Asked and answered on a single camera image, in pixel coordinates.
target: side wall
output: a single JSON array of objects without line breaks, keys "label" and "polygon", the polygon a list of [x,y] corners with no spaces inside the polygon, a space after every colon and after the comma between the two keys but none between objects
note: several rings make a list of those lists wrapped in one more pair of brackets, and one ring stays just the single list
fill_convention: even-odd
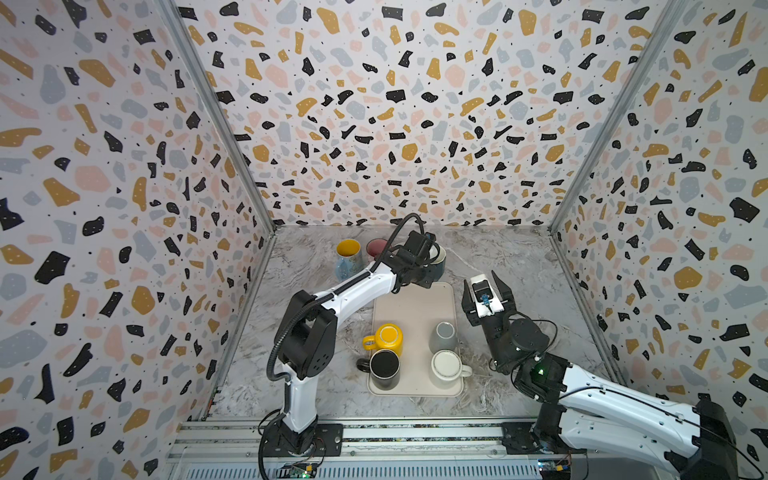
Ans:
[{"label": "side wall", "polygon": [[277,224],[551,221],[664,0],[180,0]]},{"label": "side wall", "polygon": [[159,478],[260,226],[151,2],[0,14],[0,476]]},{"label": "side wall", "polygon": [[631,385],[711,395],[763,469],[765,8],[691,2],[557,232]]}]

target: yellow mug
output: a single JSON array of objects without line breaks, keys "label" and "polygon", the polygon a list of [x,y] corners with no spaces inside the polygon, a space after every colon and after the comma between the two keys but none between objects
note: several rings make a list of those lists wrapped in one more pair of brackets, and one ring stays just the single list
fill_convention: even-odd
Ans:
[{"label": "yellow mug", "polygon": [[362,339],[362,347],[366,350],[392,350],[397,356],[401,356],[402,330],[394,323],[385,323],[376,330],[375,335]]}]

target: mug handle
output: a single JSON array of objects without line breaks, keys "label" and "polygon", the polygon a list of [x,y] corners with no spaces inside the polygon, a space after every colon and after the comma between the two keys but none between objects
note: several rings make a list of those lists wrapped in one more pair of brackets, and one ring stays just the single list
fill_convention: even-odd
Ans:
[{"label": "mug handle", "polygon": [[368,335],[362,339],[362,347],[365,350],[373,350],[376,348],[376,337],[374,335]]},{"label": "mug handle", "polygon": [[371,361],[368,359],[357,359],[356,366],[360,372],[371,373]]}]

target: vent grille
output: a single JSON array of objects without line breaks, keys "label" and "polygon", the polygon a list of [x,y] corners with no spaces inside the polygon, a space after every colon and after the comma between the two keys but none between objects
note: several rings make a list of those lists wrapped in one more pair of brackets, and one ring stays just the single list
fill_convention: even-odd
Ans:
[{"label": "vent grille", "polygon": [[[265,465],[270,478],[290,478],[289,468],[281,464]],[[192,464],[187,480],[257,480],[259,469],[254,464]],[[458,460],[430,462],[333,462],[317,469],[315,478],[363,480],[379,478],[460,478],[462,480],[539,480],[541,476],[527,460]]]}]

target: yellow mug handle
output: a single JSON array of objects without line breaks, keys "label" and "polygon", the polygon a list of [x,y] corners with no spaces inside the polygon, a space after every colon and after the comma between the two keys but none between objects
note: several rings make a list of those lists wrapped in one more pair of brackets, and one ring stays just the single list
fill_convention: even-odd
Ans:
[{"label": "yellow mug handle", "polygon": [[376,337],[374,335],[368,335],[362,339],[362,347],[366,350],[373,350],[376,348]]}]

